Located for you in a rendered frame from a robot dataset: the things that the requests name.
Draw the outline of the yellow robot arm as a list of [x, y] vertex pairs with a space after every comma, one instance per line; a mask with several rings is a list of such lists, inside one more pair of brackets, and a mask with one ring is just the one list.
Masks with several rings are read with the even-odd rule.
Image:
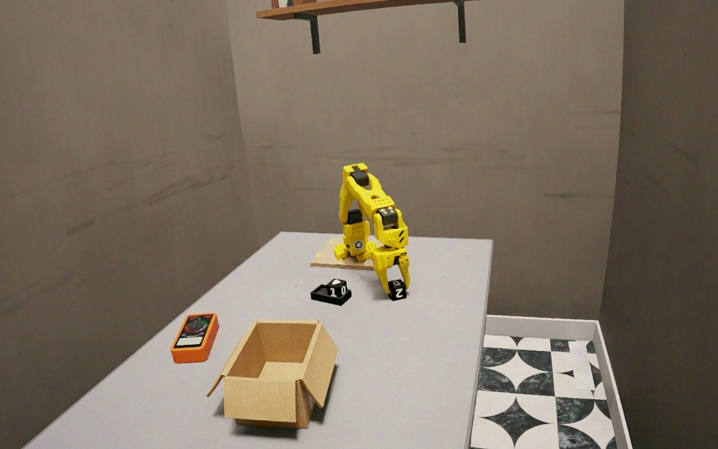
[[[375, 238], [386, 248], [408, 246], [408, 228], [403, 223], [400, 210], [396, 210], [391, 197], [386, 196], [377, 178], [367, 173], [365, 164], [343, 167], [343, 184], [340, 193], [339, 217], [343, 228], [343, 242], [334, 247], [336, 258], [356, 256], [357, 262], [368, 259], [375, 242], [368, 242], [367, 215], [374, 222]], [[370, 185], [371, 190], [366, 190]], [[357, 200], [358, 209], [350, 210]], [[383, 228], [385, 225], [393, 226]]]

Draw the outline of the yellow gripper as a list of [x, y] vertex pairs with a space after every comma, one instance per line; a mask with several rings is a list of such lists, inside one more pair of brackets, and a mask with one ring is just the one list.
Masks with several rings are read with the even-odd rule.
[[371, 262], [373, 263], [373, 268], [377, 273], [377, 277], [381, 279], [381, 283], [387, 294], [390, 293], [390, 287], [388, 286], [386, 269], [391, 268], [394, 265], [397, 265], [401, 270], [401, 275], [403, 278], [403, 283], [405, 283], [406, 285], [406, 290], [409, 288], [409, 257], [407, 256], [405, 247], [401, 247], [400, 249], [398, 249], [396, 247], [386, 248], [384, 246], [380, 246], [371, 250], [370, 258]]

